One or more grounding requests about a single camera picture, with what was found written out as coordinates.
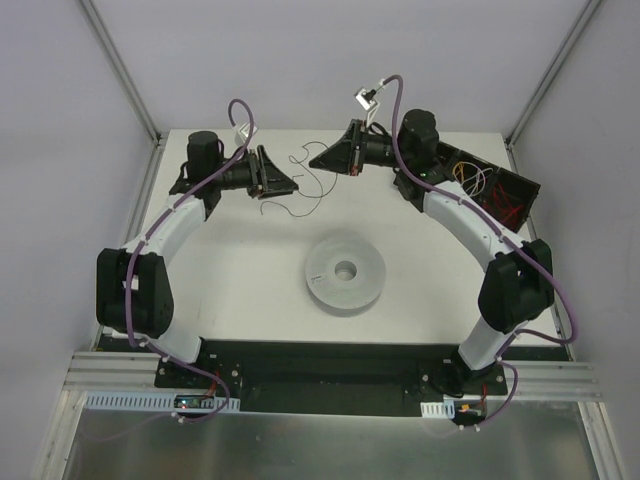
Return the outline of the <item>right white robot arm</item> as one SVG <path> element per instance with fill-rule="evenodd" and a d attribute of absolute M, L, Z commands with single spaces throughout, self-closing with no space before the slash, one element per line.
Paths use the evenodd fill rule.
<path fill-rule="evenodd" d="M 436 391 L 460 398 L 484 385 L 514 337 L 553 304 L 554 289 L 547 279 L 552 255 L 544 241 L 527 242 L 488 216 L 446 171 L 438 145 L 434 114 L 412 109 L 395 134 L 352 121 L 309 165 L 349 176 L 359 175 L 366 165 L 394 169 L 403 198 L 446 228 L 481 266 L 480 318 L 429 375 Z"/>

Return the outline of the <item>aluminium frame rail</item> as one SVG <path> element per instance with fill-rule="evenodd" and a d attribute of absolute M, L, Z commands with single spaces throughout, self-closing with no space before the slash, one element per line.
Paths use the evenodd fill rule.
<path fill-rule="evenodd" d="M 66 391 L 153 392 L 159 357 L 134 352 L 76 352 L 63 382 Z M 598 402 L 603 394 L 584 362 L 511 360 L 498 382 L 520 401 Z"/>

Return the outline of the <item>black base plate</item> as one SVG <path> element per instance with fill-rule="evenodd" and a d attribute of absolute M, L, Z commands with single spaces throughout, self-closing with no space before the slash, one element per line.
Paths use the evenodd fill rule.
<path fill-rule="evenodd" d="M 465 373 L 448 344 L 350 344 L 207 340 L 198 373 L 159 362 L 154 385 L 206 390 L 239 401 L 243 412 L 416 417 L 445 396 L 506 394 L 493 364 Z"/>

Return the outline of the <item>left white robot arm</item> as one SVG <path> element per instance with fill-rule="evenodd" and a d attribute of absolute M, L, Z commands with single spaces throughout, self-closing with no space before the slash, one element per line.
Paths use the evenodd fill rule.
<path fill-rule="evenodd" d="M 223 192 L 243 189 L 255 199 L 291 195 L 297 183 L 269 158 L 264 146 L 241 145 L 226 157 L 212 131 L 188 138 L 186 160 L 156 218 L 124 246 L 97 257 L 98 323 L 179 361 L 176 375 L 188 388 L 204 387 L 210 363 L 201 338 L 179 326 L 167 268 L 186 240 L 211 216 Z"/>

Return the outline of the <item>black three-compartment bin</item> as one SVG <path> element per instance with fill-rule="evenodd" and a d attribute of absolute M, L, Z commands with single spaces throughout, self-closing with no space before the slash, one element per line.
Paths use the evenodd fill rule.
<path fill-rule="evenodd" d="M 437 159 L 502 226 L 518 233 L 525 225 L 539 194 L 538 183 L 444 142 L 437 147 Z"/>

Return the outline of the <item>grey plastic spool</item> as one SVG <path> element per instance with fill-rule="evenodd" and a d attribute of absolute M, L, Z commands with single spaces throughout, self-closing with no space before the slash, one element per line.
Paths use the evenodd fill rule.
<path fill-rule="evenodd" d="M 340 233 L 316 244 L 304 265 L 307 291 L 324 312 L 353 317 L 371 309 L 387 278 L 377 248 L 360 235 Z"/>

